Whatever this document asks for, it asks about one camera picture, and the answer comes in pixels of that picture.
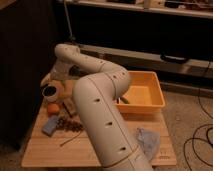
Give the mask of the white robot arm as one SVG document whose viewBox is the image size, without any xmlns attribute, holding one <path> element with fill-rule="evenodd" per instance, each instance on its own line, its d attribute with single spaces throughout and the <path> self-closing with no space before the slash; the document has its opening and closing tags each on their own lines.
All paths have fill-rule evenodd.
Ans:
<svg viewBox="0 0 213 171">
<path fill-rule="evenodd" d="M 58 44 L 54 53 L 87 72 L 74 84 L 72 100 L 103 171 L 154 171 L 115 104 L 130 87 L 129 72 L 77 46 Z"/>
</svg>

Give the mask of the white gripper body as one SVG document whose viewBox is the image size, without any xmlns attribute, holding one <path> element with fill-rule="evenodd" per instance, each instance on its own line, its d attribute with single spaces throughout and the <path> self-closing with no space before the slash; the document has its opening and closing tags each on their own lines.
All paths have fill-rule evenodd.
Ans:
<svg viewBox="0 0 213 171">
<path fill-rule="evenodd" d="M 68 80 L 71 67 L 71 64 L 56 62 L 50 72 L 41 80 L 41 85 L 44 86 L 53 80 L 61 82 Z"/>
</svg>

